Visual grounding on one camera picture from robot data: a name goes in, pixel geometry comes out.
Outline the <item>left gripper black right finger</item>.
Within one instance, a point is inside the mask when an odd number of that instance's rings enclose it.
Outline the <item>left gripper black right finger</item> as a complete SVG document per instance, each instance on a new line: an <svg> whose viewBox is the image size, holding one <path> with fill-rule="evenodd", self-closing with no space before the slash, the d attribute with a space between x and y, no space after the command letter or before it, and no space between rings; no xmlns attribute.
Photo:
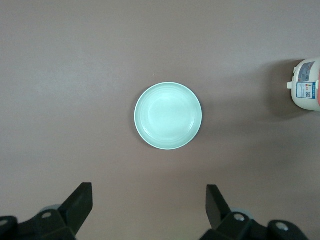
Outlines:
<svg viewBox="0 0 320 240"><path fill-rule="evenodd" d="M295 224L272 220L262 226L247 214L232 211L217 185L206 186L205 210L211 226L202 240L306 240Z"/></svg>

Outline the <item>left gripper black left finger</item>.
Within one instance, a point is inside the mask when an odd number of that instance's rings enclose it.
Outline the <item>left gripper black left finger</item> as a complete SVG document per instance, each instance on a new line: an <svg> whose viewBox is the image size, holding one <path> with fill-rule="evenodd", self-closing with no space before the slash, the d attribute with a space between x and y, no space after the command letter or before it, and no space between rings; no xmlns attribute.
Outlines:
<svg viewBox="0 0 320 240"><path fill-rule="evenodd" d="M43 210L18 223L15 216L0 218L2 240L75 240L93 209L92 183L83 182L58 209Z"/></svg>

